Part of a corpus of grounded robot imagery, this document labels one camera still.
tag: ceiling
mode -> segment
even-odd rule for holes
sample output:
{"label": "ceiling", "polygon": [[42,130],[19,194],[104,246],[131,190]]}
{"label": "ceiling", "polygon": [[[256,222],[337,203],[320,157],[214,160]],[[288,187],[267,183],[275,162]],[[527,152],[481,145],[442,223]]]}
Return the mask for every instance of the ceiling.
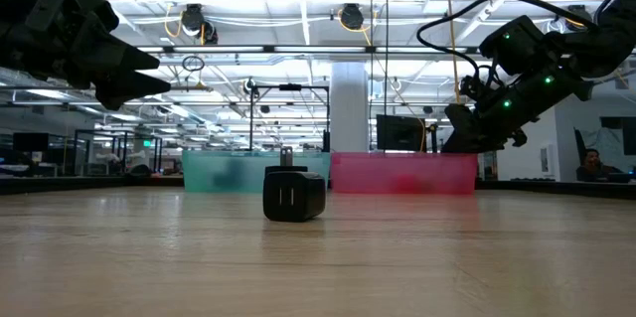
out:
{"label": "ceiling", "polygon": [[[473,0],[452,0],[451,10],[457,12]],[[588,12],[593,13],[602,0],[547,0],[562,8],[572,4],[584,4]],[[179,13],[189,3],[204,5],[204,14],[219,33],[220,46],[263,46],[263,45],[291,45],[291,46],[353,46],[364,47],[391,46],[421,48],[415,38],[415,31],[424,23],[441,18],[449,10],[448,0],[109,0],[112,8],[119,16],[120,25],[113,35],[134,46],[166,47],[198,45],[196,40],[181,33],[172,37],[166,32],[166,22],[169,30],[177,32]],[[344,3],[359,4],[365,16],[365,27],[369,27],[368,39],[360,32],[350,32],[338,21],[338,11]],[[530,16],[544,32],[558,27],[548,26],[554,15],[540,8],[514,1],[497,1],[477,7],[469,12],[462,20],[454,23],[452,28],[457,38],[455,45],[474,47],[499,26],[520,15]],[[450,26],[441,25],[425,33],[427,40],[450,46]],[[217,106],[184,105],[188,114],[183,118],[174,112],[167,115],[159,112],[156,106],[139,105],[126,106],[126,114],[137,115],[147,123],[196,124],[204,121],[210,124],[233,126],[234,129],[224,128],[224,134],[210,131],[216,136],[216,142],[242,142],[239,133],[245,132],[245,120],[248,107],[221,107],[222,103],[230,101],[245,101],[246,96],[242,85],[246,79],[252,78],[258,84],[302,83],[314,85],[328,85],[331,79],[331,63],[334,61],[363,62],[370,78],[375,82],[370,87],[370,98],[384,101],[385,93],[378,83],[385,77],[384,54],[382,63],[372,60],[369,55],[346,57],[333,54],[233,54],[206,53],[200,54],[206,67],[198,74],[191,75],[186,81],[186,72],[182,71],[181,61],[186,55],[153,54],[161,59],[162,66],[158,70],[146,72],[159,79],[168,80],[175,90],[160,97],[146,99],[147,102],[208,102]],[[400,102],[396,90],[406,101],[420,102],[413,110],[424,117],[421,107],[424,102],[448,102],[454,100],[455,69],[459,77],[469,74],[471,67],[461,60],[453,62],[446,55],[391,55],[387,67],[387,75],[392,78],[393,86],[387,92],[388,102]],[[191,90],[198,82],[205,88]],[[73,99],[86,101],[85,97],[78,97],[76,92],[67,92]],[[287,125],[281,128],[259,127],[262,137],[256,143],[271,143],[283,141],[286,143],[319,142],[320,131],[326,118],[326,108],[320,105],[320,94],[310,91],[279,92],[273,90],[262,101],[285,102],[295,101],[293,107],[277,107],[273,104],[268,114],[262,114],[269,121],[283,122],[280,117],[306,119],[304,126]],[[41,96],[29,97],[44,99]],[[384,111],[381,107],[374,107],[372,114]],[[391,113],[412,115],[410,109],[404,106],[392,106]],[[429,119],[443,119],[441,109],[437,108]],[[133,124],[117,118],[110,118],[113,123]],[[179,128],[180,133],[194,134],[188,127]]]}

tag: wall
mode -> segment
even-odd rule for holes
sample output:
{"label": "wall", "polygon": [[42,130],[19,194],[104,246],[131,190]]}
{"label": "wall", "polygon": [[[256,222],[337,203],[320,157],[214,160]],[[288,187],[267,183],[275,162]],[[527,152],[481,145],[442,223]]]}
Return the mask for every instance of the wall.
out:
{"label": "wall", "polygon": [[601,128],[601,116],[635,117],[636,104],[619,95],[596,97],[587,102],[581,102],[571,96],[558,104],[555,112],[560,176],[564,182],[574,182],[576,168],[580,165],[574,129],[598,130]]}
{"label": "wall", "polygon": [[[522,129],[528,136],[525,145],[513,147],[513,141],[509,140],[506,148],[497,152],[499,180],[550,178],[560,181],[555,109],[547,110],[537,123],[528,123]],[[542,172],[541,167],[541,149],[547,145],[552,146],[552,175]]]}
{"label": "wall", "polygon": [[62,112],[57,107],[44,107],[44,114],[33,113],[31,107],[0,109],[0,133],[45,132],[73,137],[76,129],[93,129],[95,116],[80,112]]}

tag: white column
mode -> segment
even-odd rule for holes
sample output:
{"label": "white column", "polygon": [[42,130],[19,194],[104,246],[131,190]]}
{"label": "white column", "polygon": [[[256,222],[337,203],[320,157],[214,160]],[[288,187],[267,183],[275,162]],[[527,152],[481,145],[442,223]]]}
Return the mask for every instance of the white column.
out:
{"label": "white column", "polygon": [[368,76],[365,63],[331,67],[331,149],[369,151]]}

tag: translucent plastic bin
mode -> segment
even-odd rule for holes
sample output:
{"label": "translucent plastic bin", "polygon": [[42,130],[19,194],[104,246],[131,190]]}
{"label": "translucent plastic bin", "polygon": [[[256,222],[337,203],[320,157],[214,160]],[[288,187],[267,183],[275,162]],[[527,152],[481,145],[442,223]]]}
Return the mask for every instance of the translucent plastic bin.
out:
{"label": "translucent plastic bin", "polygon": [[[294,165],[329,177],[329,153],[294,153]],[[184,151],[186,192],[260,193],[265,167],[280,164],[278,152]]]}
{"label": "translucent plastic bin", "polygon": [[472,154],[334,153],[336,193],[470,195],[477,156]]}

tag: metal frame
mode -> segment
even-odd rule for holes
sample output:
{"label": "metal frame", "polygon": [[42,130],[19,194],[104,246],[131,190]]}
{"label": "metal frame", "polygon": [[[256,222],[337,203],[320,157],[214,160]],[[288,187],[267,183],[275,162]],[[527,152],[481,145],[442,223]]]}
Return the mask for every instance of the metal frame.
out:
{"label": "metal frame", "polygon": [[[112,137],[112,146],[110,151],[114,154],[115,153],[115,145],[117,146],[117,156],[119,156],[121,154],[121,142],[123,141],[123,156],[121,157],[121,161],[124,164],[123,167],[123,173],[126,173],[126,166],[125,166],[125,162],[126,162],[126,145],[128,144],[128,137],[131,137],[132,139],[146,139],[149,138],[150,140],[154,140],[155,141],[155,157],[154,157],[154,164],[152,167],[152,171],[153,173],[157,173],[160,169],[161,169],[161,156],[163,154],[163,138],[158,137],[154,134],[137,134],[137,133],[131,133],[128,131],[123,131],[123,139],[121,139],[121,137],[113,137],[110,134],[107,134],[108,132],[121,132],[121,130],[95,130],[95,129],[76,129],[76,133],[75,133],[75,139],[74,139],[74,145],[73,145],[73,154],[74,154],[74,159],[77,159],[78,156],[78,140],[79,140],[79,136],[80,134],[91,134],[93,136],[97,136],[97,137]],[[90,139],[86,140],[86,147],[89,147],[90,144]],[[88,155],[85,156],[85,160],[87,163],[88,160]],[[75,175],[76,172],[76,163],[74,161],[73,164],[73,171],[72,174]]]}
{"label": "metal frame", "polygon": [[[275,102],[275,103],[265,103],[265,104],[258,104],[260,103],[260,101],[272,90],[272,89],[282,89],[282,88],[286,88],[288,87],[289,84],[279,84],[279,85],[274,85],[274,84],[263,84],[263,85],[258,85],[255,84],[251,90],[249,91],[249,150],[252,151],[253,150],[253,134],[254,134],[254,107],[256,105],[294,105],[294,102],[287,102],[285,104],[285,102]],[[299,87],[299,90],[302,89],[309,89],[312,93],[316,93],[316,91],[314,89],[324,89],[327,92],[327,101],[325,102],[324,100],[321,99],[321,102],[318,105],[325,105],[327,107],[327,128],[325,129],[325,132],[329,133],[329,125],[330,125],[330,118],[331,118],[331,97],[329,95],[329,86],[315,86],[315,85],[302,85],[302,84],[294,84],[293,86],[295,87]],[[265,92],[260,94],[260,97],[254,101],[254,92],[256,90],[258,90],[259,88],[263,88],[265,89]]]}

